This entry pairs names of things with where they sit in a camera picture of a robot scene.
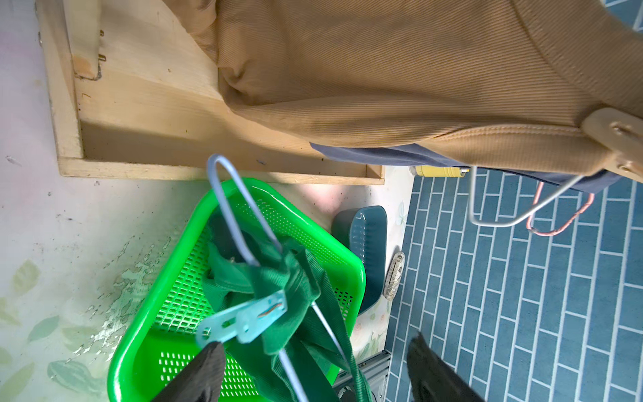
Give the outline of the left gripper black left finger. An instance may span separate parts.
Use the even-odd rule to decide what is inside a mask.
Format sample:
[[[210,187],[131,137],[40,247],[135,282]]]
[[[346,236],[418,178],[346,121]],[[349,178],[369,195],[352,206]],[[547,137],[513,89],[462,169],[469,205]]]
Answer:
[[[209,343],[152,401],[218,401],[225,366],[224,345]]]

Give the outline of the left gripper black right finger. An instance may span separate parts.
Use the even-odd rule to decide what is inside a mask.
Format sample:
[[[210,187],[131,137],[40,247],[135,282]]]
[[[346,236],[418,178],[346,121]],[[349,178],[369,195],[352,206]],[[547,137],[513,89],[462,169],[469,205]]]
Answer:
[[[410,340],[407,368],[414,401],[485,401],[428,346],[421,333]]]

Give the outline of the teal clothespin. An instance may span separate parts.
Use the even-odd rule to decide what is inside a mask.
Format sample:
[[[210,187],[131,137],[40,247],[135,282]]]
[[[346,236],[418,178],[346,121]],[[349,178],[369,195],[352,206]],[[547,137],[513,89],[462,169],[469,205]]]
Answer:
[[[239,343],[251,343],[286,312],[284,291],[246,301],[204,318],[195,333],[196,343],[199,348],[212,342],[226,343],[233,338]]]

